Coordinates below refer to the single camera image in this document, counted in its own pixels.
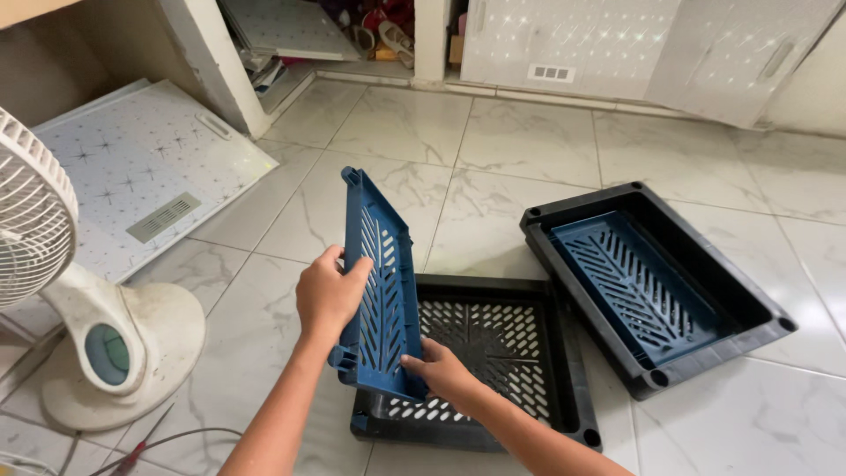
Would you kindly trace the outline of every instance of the black plastic crate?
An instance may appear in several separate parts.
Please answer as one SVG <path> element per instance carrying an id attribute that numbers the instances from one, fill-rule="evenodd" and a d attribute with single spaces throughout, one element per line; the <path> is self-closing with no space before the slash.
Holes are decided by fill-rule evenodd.
<path id="1" fill-rule="evenodd" d="M 637 400 L 797 329 L 640 182 L 529 208 L 520 228 Z"/>
<path id="2" fill-rule="evenodd" d="M 585 368 L 566 302 L 550 281 L 417 274 L 420 332 L 529 415 L 602 450 Z M 504 451 L 443 399 L 424 403 L 366 390 L 355 395 L 353 434 L 470 451 Z"/>

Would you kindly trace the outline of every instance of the slotted crate bottom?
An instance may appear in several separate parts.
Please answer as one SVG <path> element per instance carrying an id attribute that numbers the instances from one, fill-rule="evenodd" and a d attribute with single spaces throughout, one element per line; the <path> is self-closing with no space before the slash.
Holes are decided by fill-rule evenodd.
<path id="1" fill-rule="evenodd" d="M 426 277 L 417 275 L 421 335 L 449 347 L 476 378 L 546 426 L 564 433 L 568 433 L 568 430 L 579 433 L 578 426 L 576 431 L 567 427 L 578 422 L 576 425 L 582 424 L 580 429 L 584 430 L 590 424 L 593 420 L 592 408 L 589 417 L 575 415 L 579 408 L 570 400 L 573 399 L 574 391 L 568 380 L 568 372 L 561 369 L 563 377 L 556 378 L 555 375 L 559 374 L 553 375 L 550 367 L 552 362 L 563 368 L 569 365 L 564 349 L 558 348 L 552 352 L 556 354 L 555 357 L 550 353 L 547 323 L 549 319 L 559 319 L 553 303 L 539 300 L 537 295 L 526 296 L 529 299 L 515 299 L 514 296 L 495 292 L 487 294 L 503 297 L 461 296 L 460 288 L 447 293 L 442 290 L 427 292 L 425 283 L 423 286 L 420 284 L 420 280 Z M 480 278 L 443 278 L 488 281 Z M 490 281 L 543 284 L 541 281 Z M 423 403 L 413 403 L 359 391 L 355 409 L 369 417 L 364 429 L 353 428 L 353 432 L 359 436 L 379 437 L 379 431 L 374 431 L 375 427 L 381 429 L 392 425 L 398 437 L 387 439 L 471 450 L 502 450 L 479 423 L 438 397 L 430 397 Z M 458 433 L 442 438 L 433 437 L 434 434 L 446 435 L 450 431 Z M 462 439 L 456 436 L 460 434 L 465 437 Z"/>
<path id="2" fill-rule="evenodd" d="M 549 239 L 642 363 L 658 366 L 735 334 L 620 212 L 552 228 Z"/>

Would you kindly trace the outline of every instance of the blue plastic crate panel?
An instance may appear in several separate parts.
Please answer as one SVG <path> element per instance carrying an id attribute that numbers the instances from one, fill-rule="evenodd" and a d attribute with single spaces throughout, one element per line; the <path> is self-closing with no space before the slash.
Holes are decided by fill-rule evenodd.
<path id="1" fill-rule="evenodd" d="M 647 368 L 735 333 L 623 213 L 557 226 L 549 238 Z"/>
<path id="2" fill-rule="evenodd" d="M 341 176 L 347 182 L 344 267 L 369 257 L 373 270 L 329 364 L 346 385 L 424 401 L 426 385 L 399 365 L 403 354 L 422 358 L 409 227 L 364 170 L 346 167 Z"/>

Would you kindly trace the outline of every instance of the air vent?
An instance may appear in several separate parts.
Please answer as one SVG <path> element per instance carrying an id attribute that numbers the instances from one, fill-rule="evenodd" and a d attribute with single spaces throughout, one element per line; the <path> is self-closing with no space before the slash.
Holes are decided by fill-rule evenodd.
<path id="1" fill-rule="evenodd" d="M 200 201 L 185 192 L 130 226 L 126 232 L 141 243 L 147 243 L 199 206 Z"/>
<path id="2" fill-rule="evenodd" d="M 530 64 L 529 79 L 572 83 L 576 69 L 568 66 L 552 66 L 550 64 Z"/>

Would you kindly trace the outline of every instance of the white cabinet door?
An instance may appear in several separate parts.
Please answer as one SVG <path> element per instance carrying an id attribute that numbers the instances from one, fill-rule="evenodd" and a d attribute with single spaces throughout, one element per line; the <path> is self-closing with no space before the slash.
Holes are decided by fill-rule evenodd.
<path id="1" fill-rule="evenodd" d="M 843 0 L 683 0 L 647 101 L 752 127 Z"/>
<path id="2" fill-rule="evenodd" d="M 643 99 L 679 0 L 470 0 L 461 79 Z"/>

